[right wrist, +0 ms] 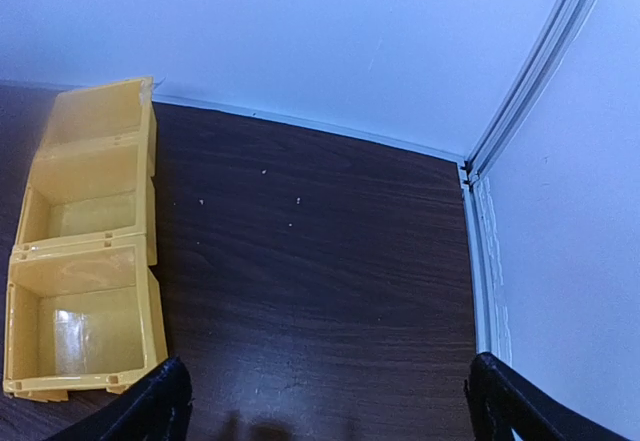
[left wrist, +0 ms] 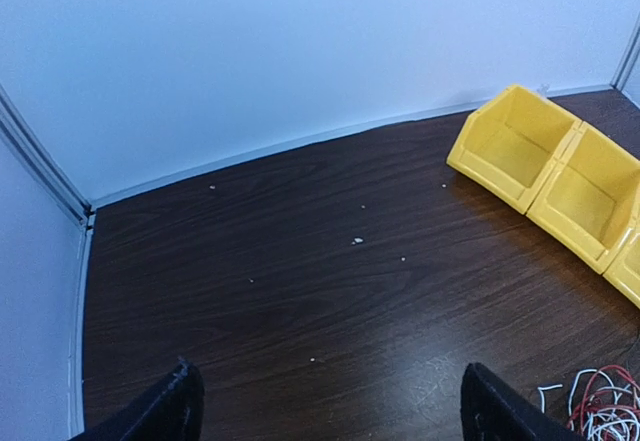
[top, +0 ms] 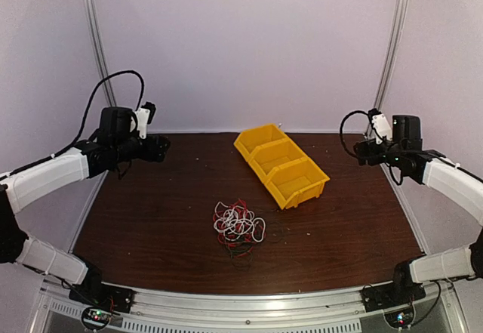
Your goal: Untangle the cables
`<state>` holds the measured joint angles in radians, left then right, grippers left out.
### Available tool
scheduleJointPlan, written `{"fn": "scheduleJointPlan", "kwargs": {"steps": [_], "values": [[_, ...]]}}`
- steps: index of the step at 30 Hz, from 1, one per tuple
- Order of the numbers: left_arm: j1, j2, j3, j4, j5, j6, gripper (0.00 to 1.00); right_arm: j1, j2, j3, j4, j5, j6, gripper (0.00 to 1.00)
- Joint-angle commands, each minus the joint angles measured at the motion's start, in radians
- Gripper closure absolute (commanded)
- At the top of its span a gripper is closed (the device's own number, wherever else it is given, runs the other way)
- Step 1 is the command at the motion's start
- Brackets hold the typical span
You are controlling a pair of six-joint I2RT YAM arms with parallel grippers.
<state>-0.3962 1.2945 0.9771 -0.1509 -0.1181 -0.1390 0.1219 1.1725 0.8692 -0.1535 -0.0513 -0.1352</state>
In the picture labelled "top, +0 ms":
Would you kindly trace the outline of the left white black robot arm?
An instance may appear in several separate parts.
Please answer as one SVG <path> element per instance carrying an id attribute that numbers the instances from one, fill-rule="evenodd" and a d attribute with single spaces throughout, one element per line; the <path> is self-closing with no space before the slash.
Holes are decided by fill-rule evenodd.
<path id="1" fill-rule="evenodd" d="M 22 264 L 41 274 L 79 285 L 80 295 L 93 306 L 108 300 L 108 288 L 88 276 L 86 262 L 21 230 L 16 215 L 40 198 L 72 183 L 91 179 L 107 171 L 119 178 L 122 163 L 135 159 L 162 162 L 170 142 L 147 131 L 155 105 L 144 103 L 137 110 L 107 107 L 100 126 L 87 140 L 79 140 L 66 151 L 1 176 L 1 262 Z"/>

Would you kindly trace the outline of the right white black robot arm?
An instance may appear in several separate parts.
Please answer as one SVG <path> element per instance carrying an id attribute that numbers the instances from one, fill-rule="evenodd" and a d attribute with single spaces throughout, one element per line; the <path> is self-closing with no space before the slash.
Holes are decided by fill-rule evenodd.
<path id="1" fill-rule="evenodd" d="M 368 117 L 374 137 L 354 145 L 350 155 L 360 165 L 384 165 L 400 186 L 410 178 L 441 193 L 482 224 L 482 179 L 447 159 L 436 150 L 424 150 L 420 118 L 395 115 L 389 122 L 378 109 L 362 113 Z M 416 284 L 440 279 L 482 277 L 482 235 L 470 245 L 404 262 L 387 287 L 394 304 L 404 303 Z"/>

